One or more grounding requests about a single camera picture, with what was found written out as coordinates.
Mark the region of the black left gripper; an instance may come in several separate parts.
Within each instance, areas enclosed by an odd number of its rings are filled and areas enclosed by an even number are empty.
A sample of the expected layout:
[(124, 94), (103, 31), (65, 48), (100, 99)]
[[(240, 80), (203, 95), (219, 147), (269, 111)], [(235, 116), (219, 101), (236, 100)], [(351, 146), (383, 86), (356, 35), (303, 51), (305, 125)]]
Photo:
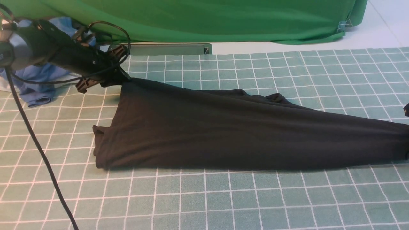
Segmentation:
[(81, 75), (75, 87), (85, 94), (88, 88), (101, 83), (101, 87), (122, 85), (131, 80), (120, 66), (120, 61), (128, 54), (128, 48), (118, 45), (103, 52), (94, 46), (84, 46), (70, 38), (54, 42), (56, 52), (54, 64), (72, 73)]

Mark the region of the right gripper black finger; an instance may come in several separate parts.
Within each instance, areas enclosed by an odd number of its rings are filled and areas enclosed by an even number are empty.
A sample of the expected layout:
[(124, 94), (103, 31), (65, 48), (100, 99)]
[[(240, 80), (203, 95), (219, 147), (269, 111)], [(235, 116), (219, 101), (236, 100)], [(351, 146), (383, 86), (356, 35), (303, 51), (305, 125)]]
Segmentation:
[(403, 110), (404, 110), (405, 116), (409, 117), (409, 103), (404, 106)]

